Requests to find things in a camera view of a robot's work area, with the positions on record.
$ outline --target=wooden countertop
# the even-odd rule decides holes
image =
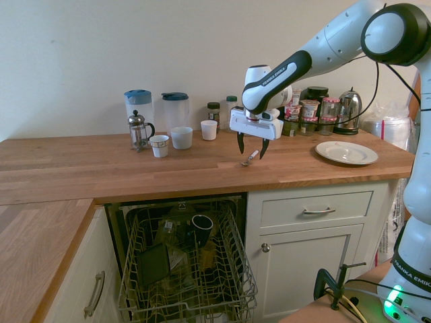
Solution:
[[[129,149],[128,135],[6,140],[0,143],[0,205],[94,199],[96,203],[270,190],[409,177],[413,155],[362,132],[355,136],[296,136],[272,141],[264,158],[243,162],[261,139],[221,131],[214,141],[193,133],[188,150],[165,158]],[[314,148],[348,141],[378,153],[367,166],[330,161]]]
[[[284,137],[262,160],[243,162],[261,140],[215,141],[193,133],[192,148],[168,157],[129,149],[128,135],[6,140],[0,143],[0,322],[43,322],[90,223],[95,203],[165,199],[406,178],[413,155],[365,132]],[[323,141],[375,150],[379,160],[350,166],[319,156]]]

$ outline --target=small white cup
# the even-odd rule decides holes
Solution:
[[[169,137],[157,135],[150,138],[150,145],[153,147],[155,157],[166,157],[168,155]]]
[[[175,149],[188,149],[191,147],[193,129],[190,127],[176,127],[170,130],[172,143]]]
[[[217,136],[217,121],[204,120],[201,121],[202,138],[203,140],[214,140]]]

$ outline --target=black mug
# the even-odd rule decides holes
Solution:
[[[198,248],[203,248],[209,239],[213,228],[213,221],[206,215],[198,214],[192,217],[191,225],[186,234],[187,244],[193,244],[193,235],[196,237]]]

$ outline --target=cabinet handle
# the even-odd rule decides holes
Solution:
[[[263,252],[269,252],[271,249],[271,246],[268,246],[268,244],[262,244],[262,251]]]
[[[105,272],[102,271],[100,274],[96,275],[96,285],[94,286],[94,291],[93,291],[92,298],[90,300],[90,304],[88,304],[88,306],[84,308],[84,318],[87,318],[87,316],[89,317],[93,316],[94,311],[96,310],[97,305],[99,304],[100,296],[102,295],[104,284],[105,284]]]
[[[314,215],[318,215],[318,214],[328,214],[328,213],[332,213],[332,212],[335,212],[336,210],[335,209],[331,209],[331,208],[327,208],[326,210],[324,210],[324,211],[309,211],[309,210],[307,210],[307,209],[305,209],[305,210],[303,210],[303,212],[302,212],[302,214],[314,214]]]

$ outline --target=blue lid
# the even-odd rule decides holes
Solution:
[[[181,101],[187,100],[189,96],[186,93],[182,92],[170,92],[170,93],[162,93],[163,100],[166,101]]]
[[[132,89],[124,93],[126,104],[140,105],[151,103],[151,92],[144,89]]]

